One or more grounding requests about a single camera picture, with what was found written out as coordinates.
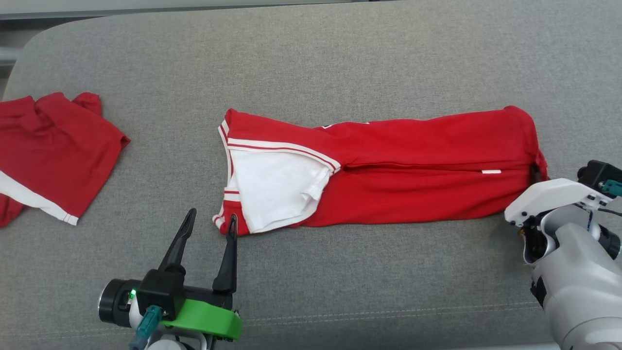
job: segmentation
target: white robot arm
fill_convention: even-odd
[[[622,194],[620,180],[619,169],[590,161],[579,182],[533,184],[505,211],[521,227],[531,291],[562,350],[622,349],[620,238],[593,215]]]

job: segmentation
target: white stripe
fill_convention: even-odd
[[[229,181],[231,181],[231,153],[227,148],[227,141],[225,140],[225,135],[223,134],[223,130],[221,128],[218,128],[218,133],[220,134],[220,139],[223,140],[223,146],[225,147],[225,156],[227,157],[227,184],[229,184]]]
[[[272,142],[272,141],[255,141],[255,140],[241,140],[241,139],[236,139],[236,138],[229,138],[229,144],[239,144],[241,146],[255,146],[255,147],[267,147],[267,148],[279,148],[279,147],[287,147],[287,148],[294,148],[294,149],[298,149],[300,151],[305,151],[308,152],[316,157],[322,158],[325,161],[329,162],[330,164],[332,164],[335,168],[339,169],[341,167],[341,164],[339,164],[338,161],[334,160],[333,158],[327,156],[326,154],[320,153],[314,149],[310,149],[308,147],[305,146],[301,146],[299,144],[295,144],[295,143],[287,143],[287,142]]]
[[[221,218],[221,217],[217,218],[217,219],[216,219],[216,222],[215,222],[216,227],[217,227],[219,230],[220,230],[220,227],[221,227],[224,223],[225,223],[225,220],[224,220],[223,218]]]
[[[64,211],[56,203],[32,192],[30,189],[13,180],[2,171],[0,171],[0,193],[5,194],[26,206],[41,208],[41,210],[51,216],[54,216],[58,220],[68,222],[74,226],[78,223],[77,217],[69,215],[69,213]]]
[[[225,193],[225,201],[239,202],[239,193]]]
[[[225,134],[229,135],[229,125],[227,125],[227,121],[223,120],[223,122],[220,125],[222,125],[223,129],[225,129]]]
[[[278,153],[278,152],[288,152],[288,153],[295,153],[295,154],[300,154],[301,156],[305,156],[308,158],[313,159],[314,161],[318,161],[320,163],[322,163],[324,166],[326,166],[328,169],[331,170],[331,172],[334,174],[337,171],[339,171],[339,167],[337,167],[334,171],[332,170],[333,167],[330,166],[330,164],[328,162],[325,162],[324,160],[320,159],[320,158],[316,158],[313,157],[311,155],[309,155],[308,153],[304,153],[301,151],[296,151],[293,149],[257,149],[257,148],[246,148],[246,147],[242,147],[242,146],[229,146],[229,149],[233,149],[236,151],[249,151],[249,152],[262,152],[262,153]]]

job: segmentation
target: cable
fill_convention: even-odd
[[[592,218],[594,216],[594,212],[590,210],[590,218],[587,220],[587,230],[590,230],[590,226],[592,226]]]
[[[609,214],[614,214],[614,215],[617,215],[617,216],[622,216],[622,213],[616,212],[616,211],[613,211],[613,210],[609,210],[609,209],[598,208],[598,211],[606,212],[606,213],[609,213]]]

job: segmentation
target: red fabric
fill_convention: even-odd
[[[533,120],[515,106],[314,129],[235,110],[227,112],[225,121],[229,145],[231,139],[294,143],[340,163],[315,213],[296,225],[484,217],[501,212],[529,187],[532,164],[547,179]],[[247,233],[239,229],[240,235]]]
[[[62,93],[0,103],[0,171],[80,217],[130,142],[101,114],[94,93],[73,101]],[[0,197],[0,226],[19,212]]]

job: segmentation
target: couch cushion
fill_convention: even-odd
[[[622,165],[621,19],[614,0],[418,0],[138,14],[39,34],[4,99],[98,93],[132,143],[77,227],[27,210],[0,230],[0,348],[124,348],[131,332],[98,320],[98,295],[157,266],[191,207],[187,284],[211,285],[228,108],[318,126],[516,105],[552,177],[593,158]],[[234,303],[245,327],[218,346],[550,341],[521,252],[501,215],[243,237]]]

